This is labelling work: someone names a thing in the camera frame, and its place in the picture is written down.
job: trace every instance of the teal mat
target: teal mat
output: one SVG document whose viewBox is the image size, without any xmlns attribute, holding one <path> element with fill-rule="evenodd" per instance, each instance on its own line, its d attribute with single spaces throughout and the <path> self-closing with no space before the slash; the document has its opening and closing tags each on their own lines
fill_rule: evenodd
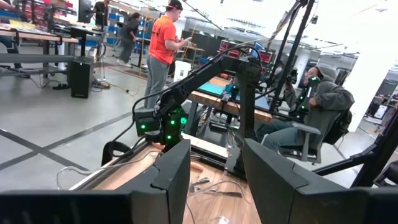
<svg viewBox="0 0 398 224">
<path fill-rule="evenodd" d="M 199 87 L 199 90 L 207 91 L 216 95 L 223 94 L 224 89 L 225 89 L 224 86 L 220 86 L 210 82 L 205 83 L 201 87 Z"/>
<path fill-rule="evenodd" d="M 208 93 L 212 93 L 214 95 L 221 95 L 221 94 L 223 94 L 225 86 L 220 86 L 220 85 L 208 82 L 208 83 L 203 84 L 198 89 L 206 91 Z M 239 103 L 240 96 L 236 96 L 236 101 Z M 268 102 L 267 102 L 267 98 L 264 96 L 264 97 L 256 100 L 255 106 L 256 106 L 256 108 L 259 108 L 259 109 L 268 110 L 269 109 L 269 105 L 268 105 Z"/>
</svg>

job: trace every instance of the man in gray hoodie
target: man in gray hoodie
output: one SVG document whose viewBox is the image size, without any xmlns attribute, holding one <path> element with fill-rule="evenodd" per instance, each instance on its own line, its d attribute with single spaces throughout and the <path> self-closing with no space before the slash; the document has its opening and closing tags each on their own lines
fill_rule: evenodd
<svg viewBox="0 0 398 224">
<path fill-rule="evenodd" d="M 304 85 L 307 85 L 308 79 L 314 75 L 321 81 L 312 91 L 310 111 L 304 118 L 304 124 L 317 128 L 321 132 L 321 135 L 310 135 L 309 146 L 316 149 L 322 143 L 339 113 L 349 109 L 354 103 L 354 98 L 342 86 L 334 84 L 336 79 L 334 70 L 325 67 L 312 67 L 305 74 Z M 299 102 L 292 85 L 286 85 L 285 100 L 290 107 L 289 114 L 295 114 Z M 304 144 L 304 132 L 294 128 L 291 121 L 274 118 L 257 131 L 259 141 L 265 134 L 268 136 L 263 145 L 274 151 L 278 151 L 281 146 L 302 146 Z"/>
</svg>

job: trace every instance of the black shirt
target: black shirt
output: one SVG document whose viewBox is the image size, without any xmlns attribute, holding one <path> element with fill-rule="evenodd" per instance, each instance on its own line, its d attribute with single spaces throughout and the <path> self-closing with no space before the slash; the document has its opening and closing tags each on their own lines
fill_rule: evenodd
<svg viewBox="0 0 398 224">
<path fill-rule="evenodd" d="M 138 31 L 138 21 L 136 19 L 132 19 L 123 25 L 121 30 L 122 37 L 125 39 L 132 39 L 130 32 L 132 31 L 135 36 L 137 36 Z"/>
<path fill-rule="evenodd" d="M 100 26 L 104 24 L 104 26 L 108 25 L 108 7 L 105 6 L 104 2 L 97 2 L 94 6 L 95 10 L 95 25 Z"/>
</svg>

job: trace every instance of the sneaker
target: sneaker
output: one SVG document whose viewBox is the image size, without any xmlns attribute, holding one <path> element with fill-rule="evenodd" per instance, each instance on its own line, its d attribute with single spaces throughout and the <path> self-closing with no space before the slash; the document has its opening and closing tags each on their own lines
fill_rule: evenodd
<svg viewBox="0 0 398 224">
<path fill-rule="evenodd" d="M 125 67 L 131 67 L 128 63 L 124 63 L 123 61 L 121 61 L 121 60 L 117 60 L 116 61 L 119 65 L 121 65 L 121 66 L 125 66 Z"/>
</svg>

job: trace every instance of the black cap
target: black cap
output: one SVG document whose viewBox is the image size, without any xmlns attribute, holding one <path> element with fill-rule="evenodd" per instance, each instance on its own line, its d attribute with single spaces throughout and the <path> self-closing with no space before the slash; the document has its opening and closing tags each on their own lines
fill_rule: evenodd
<svg viewBox="0 0 398 224">
<path fill-rule="evenodd" d="M 167 7 L 182 10 L 182 4 L 179 0 L 171 0 Z"/>
</svg>

